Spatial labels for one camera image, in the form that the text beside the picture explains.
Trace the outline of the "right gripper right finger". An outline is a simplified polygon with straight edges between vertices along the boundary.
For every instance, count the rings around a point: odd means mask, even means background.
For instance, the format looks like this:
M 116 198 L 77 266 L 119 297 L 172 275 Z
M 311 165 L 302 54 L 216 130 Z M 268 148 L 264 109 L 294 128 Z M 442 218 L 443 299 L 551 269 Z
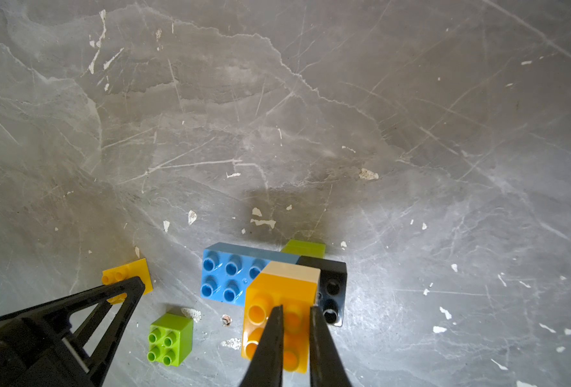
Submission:
M 318 306 L 310 308 L 310 386 L 352 387 Z

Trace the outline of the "black lego brick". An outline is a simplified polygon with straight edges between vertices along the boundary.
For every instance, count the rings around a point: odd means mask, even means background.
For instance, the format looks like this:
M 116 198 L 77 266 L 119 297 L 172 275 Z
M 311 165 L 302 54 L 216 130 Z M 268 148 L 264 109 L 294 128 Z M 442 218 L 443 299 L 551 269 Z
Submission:
M 297 264 L 320 270 L 317 305 L 322 309 L 327 324 L 342 327 L 348 280 L 347 264 L 311 256 L 300 256 Z

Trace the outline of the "white lego brick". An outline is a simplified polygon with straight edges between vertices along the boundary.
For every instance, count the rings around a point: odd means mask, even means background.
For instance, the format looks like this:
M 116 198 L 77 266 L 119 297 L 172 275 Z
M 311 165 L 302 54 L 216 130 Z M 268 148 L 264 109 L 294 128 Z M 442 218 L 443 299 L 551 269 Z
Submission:
M 321 275 L 321 270 L 298 264 L 289 264 L 278 261 L 271 261 L 262 270 L 262 274 L 278 277 L 291 278 L 297 281 L 311 282 L 317 284 Z

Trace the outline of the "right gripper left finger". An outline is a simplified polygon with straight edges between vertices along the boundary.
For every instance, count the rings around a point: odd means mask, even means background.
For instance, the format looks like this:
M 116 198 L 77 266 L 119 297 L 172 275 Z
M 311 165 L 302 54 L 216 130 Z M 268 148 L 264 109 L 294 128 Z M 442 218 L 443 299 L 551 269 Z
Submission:
M 283 306 L 275 306 L 240 387 L 282 387 L 283 351 Z

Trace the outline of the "green lego brick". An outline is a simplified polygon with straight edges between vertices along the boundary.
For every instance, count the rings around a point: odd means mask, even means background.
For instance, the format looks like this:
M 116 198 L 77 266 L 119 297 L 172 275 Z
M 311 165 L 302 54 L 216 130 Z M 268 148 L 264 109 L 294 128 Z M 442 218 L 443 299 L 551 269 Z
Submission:
M 285 247 L 282 248 L 281 252 L 323 259 L 325 257 L 326 245 L 302 240 L 290 240 Z
M 166 313 L 150 326 L 149 362 L 178 367 L 192 351 L 193 319 Z

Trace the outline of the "blue long lego brick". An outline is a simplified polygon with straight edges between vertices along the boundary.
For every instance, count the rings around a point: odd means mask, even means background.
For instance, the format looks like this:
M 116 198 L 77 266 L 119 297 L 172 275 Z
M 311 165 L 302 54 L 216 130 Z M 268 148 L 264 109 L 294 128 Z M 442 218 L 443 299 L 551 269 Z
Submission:
M 244 306 L 246 289 L 271 261 L 297 264 L 300 255 L 261 248 L 215 243 L 204 249 L 202 260 L 203 298 Z

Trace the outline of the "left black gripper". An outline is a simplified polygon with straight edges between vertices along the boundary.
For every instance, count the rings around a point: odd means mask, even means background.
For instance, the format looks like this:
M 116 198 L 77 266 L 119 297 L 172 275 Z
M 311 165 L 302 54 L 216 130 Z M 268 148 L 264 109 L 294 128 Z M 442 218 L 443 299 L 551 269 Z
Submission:
M 0 386 L 100 386 L 145 290 L 139 277 L 0 316 Z

